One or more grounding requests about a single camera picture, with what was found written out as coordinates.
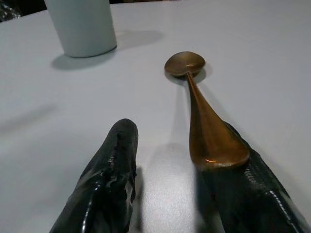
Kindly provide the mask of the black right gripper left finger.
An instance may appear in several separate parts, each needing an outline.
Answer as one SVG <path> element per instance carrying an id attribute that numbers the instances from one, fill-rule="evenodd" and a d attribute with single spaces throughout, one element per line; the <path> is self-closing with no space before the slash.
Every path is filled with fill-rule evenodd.
<path id="1" fill-rule="evenodd" d="M 128 233 L 136 197 L 138 129 L 117 121 L 49 233 Z"/>

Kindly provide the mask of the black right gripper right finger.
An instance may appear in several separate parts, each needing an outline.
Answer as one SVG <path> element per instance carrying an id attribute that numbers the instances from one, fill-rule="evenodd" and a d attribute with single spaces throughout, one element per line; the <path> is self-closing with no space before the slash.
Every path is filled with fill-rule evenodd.
<path id="1" fill-rule="evenodd" d="M 261 155 L 248 147 L 239 167 L 200 171 L 225 233 L 311 233 L 311 226 Z"/>

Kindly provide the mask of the bronze metal spoon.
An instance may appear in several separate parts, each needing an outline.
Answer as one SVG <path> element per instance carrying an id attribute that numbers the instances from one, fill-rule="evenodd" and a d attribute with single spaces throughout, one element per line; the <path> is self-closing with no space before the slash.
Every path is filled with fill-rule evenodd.
<path id="1" fill-rule="evenodd" d="M 182 51 L 170 57 L 164 66 L 171 76 L 184 77 L 188 83 L 191 160 L 201 170 L 241 166 L 249 159 L 249 149 L 216 114 L 194 81 L 205 64 L 199 54 Z"/>

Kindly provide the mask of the pale green ceramic mug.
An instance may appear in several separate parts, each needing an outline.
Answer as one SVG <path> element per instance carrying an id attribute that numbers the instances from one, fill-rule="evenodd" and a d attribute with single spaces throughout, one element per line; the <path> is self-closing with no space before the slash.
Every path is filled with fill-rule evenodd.
<path id="1" fill-rule="evenodd" d="M 109 0 L 44 0 L 64 54 L 93 57 L 117 47 Z"/>

